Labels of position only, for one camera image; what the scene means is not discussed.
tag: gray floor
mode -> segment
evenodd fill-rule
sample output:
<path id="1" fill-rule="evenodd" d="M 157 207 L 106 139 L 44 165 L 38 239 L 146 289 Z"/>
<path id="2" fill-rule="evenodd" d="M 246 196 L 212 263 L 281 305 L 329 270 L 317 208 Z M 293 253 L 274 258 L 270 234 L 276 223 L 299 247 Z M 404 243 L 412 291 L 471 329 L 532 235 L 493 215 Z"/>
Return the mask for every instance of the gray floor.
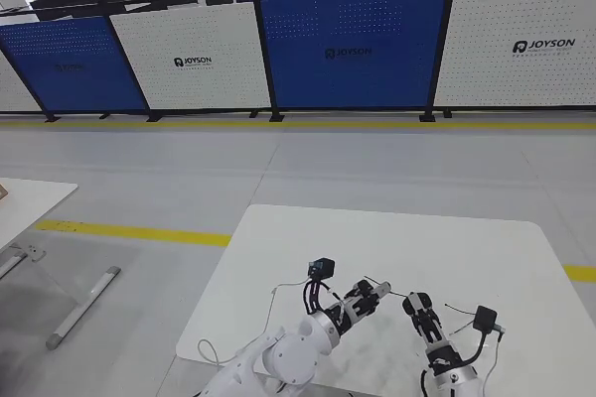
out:
<path id="1" fill-rule="evenodd" d="M 552 121 L 596 123 L 596 116 Z M 124 131 L 40 123 L 0 128 L 0 176 L 78 183 L 53 219 L 226 234 L 251 203 L 530 220 L 561 263 L 596 266 L 592 129 Z M 175 358 L 175 344 L 220 248 L 41 231 L 28 237 L 47 249 L 44 266 L 59 279 L 89 287 L 111 265 L 123 272 L 53 352 L 44 341 L 73 302 L 29 262 L 0 282 L 1 396 L 191 396 L 212 376 L 210 365 Z M 574 285 L 596 324 L 596 284 Z"/>

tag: blue panel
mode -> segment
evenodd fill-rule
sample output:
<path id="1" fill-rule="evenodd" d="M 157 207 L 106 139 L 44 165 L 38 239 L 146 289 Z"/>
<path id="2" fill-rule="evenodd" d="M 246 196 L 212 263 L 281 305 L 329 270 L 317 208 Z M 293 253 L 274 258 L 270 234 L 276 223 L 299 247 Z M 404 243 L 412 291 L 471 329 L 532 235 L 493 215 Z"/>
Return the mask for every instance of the blue panel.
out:
<path id="1" fill-rule="evenodd" d="M 102 17 L 0 26 L 0 38 L 51 111 L 144 109 Z"/>
<path id="2" fill-rule="evenodd" d="M 280 107 L 424 106 L 444 0 L 261 0 Z"/>

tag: white pipe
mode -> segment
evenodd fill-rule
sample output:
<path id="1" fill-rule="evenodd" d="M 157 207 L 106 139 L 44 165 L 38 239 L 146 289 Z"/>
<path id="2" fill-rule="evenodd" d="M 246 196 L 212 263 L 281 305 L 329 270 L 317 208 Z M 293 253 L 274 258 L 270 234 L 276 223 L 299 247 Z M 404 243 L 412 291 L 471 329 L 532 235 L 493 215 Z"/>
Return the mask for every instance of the white pipe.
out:
<path id="1" fill-rule="evenodd" d="M 0 266 L 0 279 L 3 278 L 11 269 L 16 267 L 16 265 L 24 260 L 27 257 L 25 252 L 18 252 L 9 258 L 2 266 Z"/>
<path id="2" fill-rule="evenodd" d="M 103 290 L 110 284 L 112 279 L 119 274 L 121 269 L 116 266 L 111 267 L 106 271 L 106 273 L 101 276 L 99 281 L 95 284 L 95 286 L 90 290 L 88 300 L 81 305 L 78 305 L 73 309 L 73 311 L 69 314 L 69 316 L 60 324 L 60 326 L 56 329 L 56 331 L 49 336 L 47 340 L 47 349 L 48 350 L 55 350 L 58 348 L 62 340 L 65 336 L 71 331 L 71 329 L 77 324 L 81 316 L 90 308 L 90 306 L 95 302 L 95 300 L 101 295 Z"/>

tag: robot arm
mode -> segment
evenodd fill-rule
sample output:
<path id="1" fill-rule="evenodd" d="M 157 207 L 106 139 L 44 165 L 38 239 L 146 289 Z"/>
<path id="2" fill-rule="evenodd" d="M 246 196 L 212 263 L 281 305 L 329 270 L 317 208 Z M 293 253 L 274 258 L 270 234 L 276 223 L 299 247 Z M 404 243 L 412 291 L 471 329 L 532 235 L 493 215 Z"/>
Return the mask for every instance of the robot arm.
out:
<path id="1" fill-rule="evenodd" d="M 479 358 L 486 340 L 492 331 L 499 333 L 499 340 L 506 332 L 495 324 L 497 312 L 480 306 L 473 320 L 475 330 L 481 332 L 482 337 L 477 352 L 464 360 L 454 344 L 446 338 L 441 328 L 439 318 L 432 309 L 432 302 L 428 294 L 411 293 L 402 303 L 404 311 L 410 316 L 417 333 L 426 342 L 426 357 L 437 389 L 442 396 L 450 397 L 478 397 L 481 390 L 481 380 L 472 364 Z M 422 372 L 421 386 L 424 396 L 424 375 Z"/>
<path id="2" fill-rule="evenodd" d="M 366 280 L 354 285 L 344 299 L 322 309 L 318 287 L 329 289 L 322 280 L 333 276 L 333 261 L 320 259 L 310 264 L 311 281 L 305 292 L 306 316 L 297 332 L 284 328 L 268 331 L 221 370 L 201 397 L 295 397 L 311 382 L 321 355 L 329 355 L 340 343 L 343 334 L 375 311 L 379 300 L 390 292 L 390 285 L 373 287 Z M 254 373 L 258 357 L 271 377 L 263 383 Z"/>

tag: yellow stripe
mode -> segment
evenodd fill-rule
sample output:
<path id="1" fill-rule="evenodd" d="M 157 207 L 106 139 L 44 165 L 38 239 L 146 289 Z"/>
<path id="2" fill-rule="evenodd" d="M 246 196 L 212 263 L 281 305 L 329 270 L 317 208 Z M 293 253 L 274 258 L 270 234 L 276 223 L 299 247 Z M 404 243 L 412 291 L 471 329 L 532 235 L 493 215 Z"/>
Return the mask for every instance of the yellow stripe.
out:
<path id="1" fill-rule="evenodd" d="M 572 281 L 582 281 L 585 283 L 596 283 L 596 267 L 564 265 L 567 277 Z"/>
<path id="2" fill-rule="evenodd" d="M 181 127 L 223 127 L 223 128 L 362 128 L 362 129 L 519 129 L 519 130 L 596 130 L 596 123 L 520 123 L 520 122 L 455 122 L 420 123 L 414 121 L 301 121 L 287 120 L 282 123 L 268 121 L 161 121 L 146 123 L 139 121 L 64 121 L 43 123 L 42 121 L 0 121 L 0 127 L 42 127 L 42 128 L 181 128 Z"/>
<path id="3" fill-rule="evenodd" d="M 227 234 L 121 226 L 116 224 L 71 222 L 66 220 L 43 220 L 36 224 L 36 228 L 38 230 L 137 238 L 142 240 L 168 241 L 184 244 L 213 245 L 217 247 L 227 247 L 229 240 L 231 239 L 231 236 Z M 596 283 L 596 267 L 563 265 L 563 268 L 567 273 L 567 277 L 569 277 L 571 281 Z"/>
<path id="4" fill-rule="evenodd" d="M 115 224 L 70 222 L 65 220 L 43 220 L 36 224 L 38 230 L 63 231 L 68 233 L 103 235 L 121 238 L 138 238 L 179 242 L 184 244 L 214 245 L 227 247 L 231 236 L 226 234 L 199 233 L 196 231 L 153 229 L 148 227 L 120 226 Z"/>

